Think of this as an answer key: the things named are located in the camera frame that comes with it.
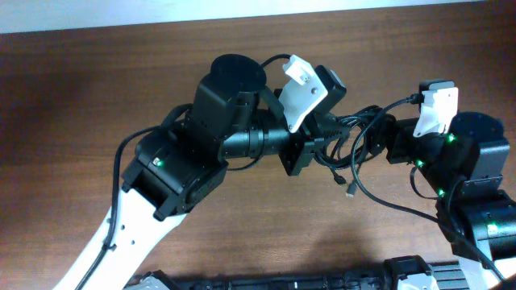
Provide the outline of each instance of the wire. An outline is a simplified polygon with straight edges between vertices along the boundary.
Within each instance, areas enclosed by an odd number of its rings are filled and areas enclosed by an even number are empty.
[[[406,104],[406,103],[409,103],[409,102],[412,102],[413,101],[413,97],[408,97],[406,99],[402,99],[400,101],[396,101],[394,102],[393,104],[389,105],[389,106],[386,106],[383,110],[381,110],[380,112],[378,112],[378,114],[376,115],[376,117],[365,127],[365,129],[363,129],[358,136],[356,136],[356,139],[355,139],[355,142],[353,143],[353,146],[352,146],[352,153],[351,153],[351,157],[352,157],[352,160],[351,160],[351,164],[352,164],[352,174],[353,174],[353,178],[355,179],[355,182],[356,184],[358,185],[358,187],[360,188],[360,190],[362,190],[362,192],[367,196],[369,197],[370,199],[372,199],[373,201],[381,204],[381,205],[384,205],[384,206],[387,206],[387,207],[390,207],[391,209],[397,209],[397,210],[401,210],[403,212],[406,212],[406,213],[412,213],[418,217],[421,217],[421,218],[425,218],[431,222],[435,222],[436,224],[439,225],[439,227],[442,229],[442,230],[445,230],[447,231],[448,233],[452,234],[454,236],[455,239],[458,239],[459,241],[461,241],[471,252],[473,252],[475,255],[478,256],[478,258],[480,259],[480,261],[486,265],[489,266],[489,268],[491,268],[491,270],[494,272],[494,274],[498,277],[498,279],[501,281],[501,282],[504,282],[505,279],[504,279],[504,276],[500,273],[500,271],[496,268],[496,266],[494,265],[493,261],[491,261],[491,259],[489,259],[486,255],[484,255],[484,253],[482,253],[482,251],[480,251],[476,246],[474,246],[473,244],[471,244],[462,234],[460,233],[457,233],[456,230],[454,229],[451,229],[449,228],[447,225],[445,225],[443,222],[441,222],[438,218],[436,217],[432,217],[431,215],[429,214],[426,214],[426,213],[422,213],[420,211],[417,211],[415,209],[411,209],[411,208],[407,208],[405,206],[401,206],[401,205],[395,205],[395,204],[392,204],[390,202],[387,202],[387,201],[384,201],[378,197],[375,197],[372,193],[370,193],[365,187],[364,185],[362,184],[362,181],[360,181],[360,178],[358,177],[358,172],[356,171],[356,168],[355,168],[355,164],[356,164],[356,157],[355,157],[355,152],[356,152],[356,149],[357,149],[357,145],[359,143],[359,141],[364,137],[365,133],[367,132],[367,130],[376,122],[378,121],[388,110],[391,110],[392,108],[394,107],[397,107],[397,106],[400,106],[400,105],[403,105],[403,104]]]
[[[343,116],[343,117],[336,117],[335,121],[343,126],[348,128],[349,130],[343,130],[340,137],[337,139],[337,143],[334,145],[333,149],[331,150],[331,154],[328,155],[328,145],[322,147],[321,150],[315,152],[315,161],[322,166],[326,166],[330,169],[331,174],[333,174],[334,181],[339,184],[343,185],[346,184],[347,181],[344,177],[340,176],[336,170],[342,170],[349,168],[351,166],[351,154],[347,155],[345,157],[342,157],[340,155],[340,152],[342,151],[342,146],[347,142],[349,139],[349,135],[351,130],[353,130],[356,127],[359,127],[361,130],[363,130],[372,120],[372,118],[379,112],[381,108],[379,106],[368,106],[366,108],[363,108],[362,110],[356,112],[353,115],[349,116]],[[358,150],[356,151],[356,158],[358,159],[357,163],[362,164],[363,162],[367,162],[374,158],[374,156],[371,156],[370,158],[366,158],[368,155],[368,140],[364,140],[364,144]],[[354,182],[352,181],[349,186],[347,193],[349,195],[353,195],[356,190],[356,186],[354,185]]]
[[[281,53],[279,55],[275,55],[271,58],[269,58],[268,60],[264,61],[263,64],[260,65],[260,67],[264,68],[266,67],[267,65],[269,65],[270,63],[272,63],[274,60],[279,60],[279,59],[286,59],[286,60],[289,60],[291,57],[290,54],[286,54],[286,53]]]
[[[253,161],[251,161],[251,163],[249,163],[248,165],[246,166],[243,166],[241,168],[228,168],[227,170],[228,171],[233,171],[233,172],[237,172],[237,171],[243,171],[243,170],[246,170],[246,169],[249,169],[253,166],[255,166],[258,161],[261,160],[261,158],[263,157],[262,153],[260,153]]]
[[[466,176],[460,175],[456,178],[456,182],[453,183],[453,187],[450,189],[450,194],[448,196],[448,200],[446,203],[446,211],[448,213],[450,213],[450,207],[452,206],[453,193],[455,192],[457,185],[459,185],[459,183],[466,181],[466,180],[467,180]]]
[[[410,186],[412,186],[412,190],[414,190],[414,192],[421,198],[437,201],[437,197],[425,197],[424,195],[419,193],[418,189],[416,188],[416,183],[414,181],[414,175],[416,174],[417,170],[417,167],[413,167],[412,170],[410,170]]]
[[[106,239],[104,239],[104,244],[102,245],[102,248],[100,252],[97,255],[97,258],[94,260],[94,262],[91,264],[91,267],[89,267],[88,271],[85,273],[85,275],[82,277],[81,281],[75,288],[76,290],[81,290],[86,282],[88,282],[88,279],[92,276],[92,274],[95,272],[95,269],[98,267],[104,256],[106,255],[106,252],[108,250],[114,249],[116,246],[111,246],[111,242],[113,241],[113,235],[114,230],[116,229],[116,218],[119,211],[119,176],[120,176],[120,160],[122,159],[122,153],[125,146],[134,138],[143,135],[145,133],[149,133],[155,130],[158,130],[161,128],[161,126],[152,126],[147,129],[140,130],[136,133],[133,133],[129,135],[127,138],[125,138],[119,145],[119,148],[116,151],[116,154],[114,155],[114,167],[113,167],[113,190],[111,193],[111,216],[110,216],[110,227],[107,231]]]

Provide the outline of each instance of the white bracket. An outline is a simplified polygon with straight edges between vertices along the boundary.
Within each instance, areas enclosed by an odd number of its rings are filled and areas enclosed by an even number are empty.
[[[292,80],[283,87],[279,100],[285,108],[283,115],[289,131],[294,133],[328,91],[312,66],[301,57],[292,55],[289,63],[283,65],[283,70]]]
[[[433,89],[423,91],[425,101],[421,104],[421,114],[414,129],[414,137],[428,133],[447,133],[453,117],[457,115],[459,89]]]
[[[432,275],[425,273],[408,275],[406,279],[397,282],[397,290],[439,290],[437,280]]]

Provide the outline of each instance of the robotic arm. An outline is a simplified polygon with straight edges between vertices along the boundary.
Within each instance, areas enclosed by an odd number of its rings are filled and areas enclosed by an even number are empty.
[[[264,66],[277,58],[289,58],[284,70],[291,81],[273,92],[266,86]],[[444,225],[495,262],[516,256],[516,208],[497,189],[509,152],[503,127],[483,114],[455,116],[456,94],[450,97],[455,110],[439,98],[456,91],[450,85],[423,84],[411,96],[411,102],[421,104],[419,119],[396,121],[378,106],[337,117],[330,110],[346,88],[330,69],[313,69],[297,56],[280,55],[262,65],[246,56],[220,56],[201,80],[193,104],[178,106],[160,126],[124,140],[115,159],[112,208],[55,289],[123,288],[150,250],[223,182],[227,171],[250,168],[265,155],[279,155],[288,176],[299,175],[315,159],[329,167],[338,184],[346,180],[336,171],[352,167],[353,189],[355,182],[362,184],[352,165],[387,147],[391,164],[415,162],[438,193],[436,207]],[[261,100],[267,110],[258,109]],[[363,130],[364,144],[341,158],[338,151],[356,126]],[[123,147],[145,133],[119,189]],[[228,168],[226,159],[236,157],[254,160]],[[455,255],[478,259],[443,232]]]

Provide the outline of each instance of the black cylinder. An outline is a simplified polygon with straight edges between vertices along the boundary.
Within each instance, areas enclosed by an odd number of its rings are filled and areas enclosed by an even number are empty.
[[[234,133],[223,143],[224,158],[275,155],[294,142],[298,133],[291,134],[285,122],[278,122],[267,110],[257,110],[251,125],[246,130]]]

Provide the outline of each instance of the wood grain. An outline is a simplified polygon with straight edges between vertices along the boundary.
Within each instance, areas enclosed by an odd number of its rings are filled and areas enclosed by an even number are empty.
[[[109,208],[118,142],[191,102],[224,53],[262,61],[288,52],[331,66],[348,88],[336,114],[452,78],[460,109],[500,118],[515,144],[515,15],[507,2],[482,2],[0,35],[0,288],[57,283]],[[279,63],[267,73],[271,88],[286,81]],[[413,106],[393,113],[418,114]],[[502,187],[516,197],[512,153]],[[377,196],[435,213],[411,192],[409,170],[380,157],[361,175]],[[421,179],[418,186],[430,192]],[[139,272],[328,272],[416,254],[454,259],[435,225],[361,193],[346,198],[317,164],[288,178],[273,156],[229,173]]]

